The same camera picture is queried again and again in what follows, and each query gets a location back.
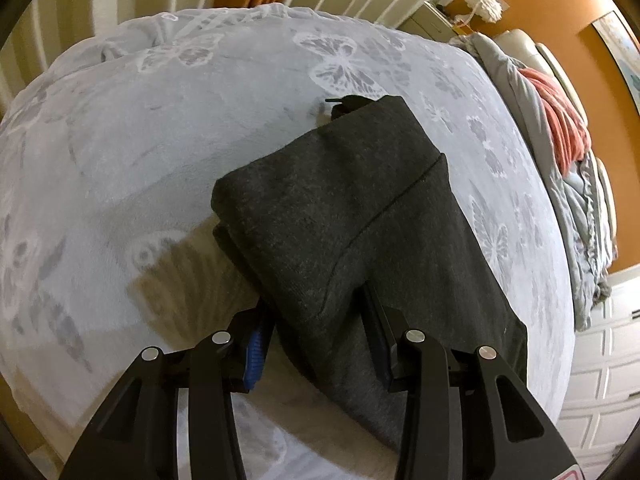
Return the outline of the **beige bedside table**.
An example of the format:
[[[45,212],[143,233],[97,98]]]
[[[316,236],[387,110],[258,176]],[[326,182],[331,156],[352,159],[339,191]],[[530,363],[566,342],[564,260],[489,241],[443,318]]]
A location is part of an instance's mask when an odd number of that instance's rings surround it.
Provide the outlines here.
[[[458,36],[448,16],[428,1],[422,3],[422,6],[403,21],[398,29],[439,42],[449,42]]]

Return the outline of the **grey rumpled duvet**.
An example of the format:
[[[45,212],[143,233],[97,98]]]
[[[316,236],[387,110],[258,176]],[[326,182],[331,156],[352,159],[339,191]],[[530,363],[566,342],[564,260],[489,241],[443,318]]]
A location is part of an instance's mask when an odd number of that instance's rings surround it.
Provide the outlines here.
[[[574,162],[566,177],[553,154],[550,128],[535,87],[518,71],[530,68],[507,55],[496,42],[477,32],[450,40],[452,46],[480,63],[506,102],[532,153],[558,220],[570,270],[575,328],[591,326],[591,310],[611,295],[608,269],[617,258],[608,210],[597,170],[597,156],[590,150]]]

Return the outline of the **framed wall picture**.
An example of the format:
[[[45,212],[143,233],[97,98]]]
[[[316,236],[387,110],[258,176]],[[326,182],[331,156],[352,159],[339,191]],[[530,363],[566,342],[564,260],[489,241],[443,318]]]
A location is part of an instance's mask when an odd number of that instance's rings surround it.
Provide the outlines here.
[[[610,51],[636,108],[639,108],[639,43],[615,10],[591,23]]]

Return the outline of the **white flower lamp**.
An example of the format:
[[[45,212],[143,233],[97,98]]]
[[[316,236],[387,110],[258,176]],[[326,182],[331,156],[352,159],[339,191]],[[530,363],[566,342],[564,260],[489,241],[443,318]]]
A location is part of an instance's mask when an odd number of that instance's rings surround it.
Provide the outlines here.
[[[456,15],[454,17],[456,25],[469,25],[476,16],[489,24],[496,24],[502,19],[503,0],[464,0],[464,2],[470,12]]]

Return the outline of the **dark grey pants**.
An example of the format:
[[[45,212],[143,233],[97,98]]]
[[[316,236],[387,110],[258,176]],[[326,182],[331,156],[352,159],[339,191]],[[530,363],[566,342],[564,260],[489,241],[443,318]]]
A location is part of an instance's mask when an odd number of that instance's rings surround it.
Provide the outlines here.
[[[212,207],[282,347],[348,416],[398,448],[405,398],[375,375],[352,293],[443,346],[498,350],[518,376],[527,334],[449,183],[446,156],[399,96],[384,96],[226,174]]]

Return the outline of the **light blue butterfly bedspread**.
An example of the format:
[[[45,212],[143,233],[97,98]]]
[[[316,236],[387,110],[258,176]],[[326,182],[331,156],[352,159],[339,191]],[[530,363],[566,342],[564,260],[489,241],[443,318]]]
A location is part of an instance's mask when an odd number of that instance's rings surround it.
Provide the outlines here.
[[[480,63],[308,9],[185,10],[76,44],[1,125],[1,373],[64,466],[143,349],[191,349],[262,309],[262,377],[231,396],[242,479],[399,479],[402,430],[391,448],[299,373],[272,296],[212,207],[226,174],[384,96],[404,99],[446,156],[526,328],[518,378],[554,425],[574,344],[570,270],[532,153]]]

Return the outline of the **pink red blanket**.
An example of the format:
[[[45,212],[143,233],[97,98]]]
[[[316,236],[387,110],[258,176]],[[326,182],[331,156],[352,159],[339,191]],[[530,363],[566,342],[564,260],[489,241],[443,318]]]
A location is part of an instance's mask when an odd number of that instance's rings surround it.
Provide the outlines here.
[[[533,68],[520,68],[518,71],[535,87],[541,98],[556,166],[566,177],[574,162],[583,160],[591,150],[588,128],[566,93],[551,76]]]

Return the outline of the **white panelled wardrobe doors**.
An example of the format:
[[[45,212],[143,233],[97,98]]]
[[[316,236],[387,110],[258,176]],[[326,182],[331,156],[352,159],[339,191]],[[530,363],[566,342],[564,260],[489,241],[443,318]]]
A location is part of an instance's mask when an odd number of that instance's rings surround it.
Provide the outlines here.
[[[612,294],[576,335],[556,426],[587,479],[605,471],[639,419],[639,268],[608,277]]]

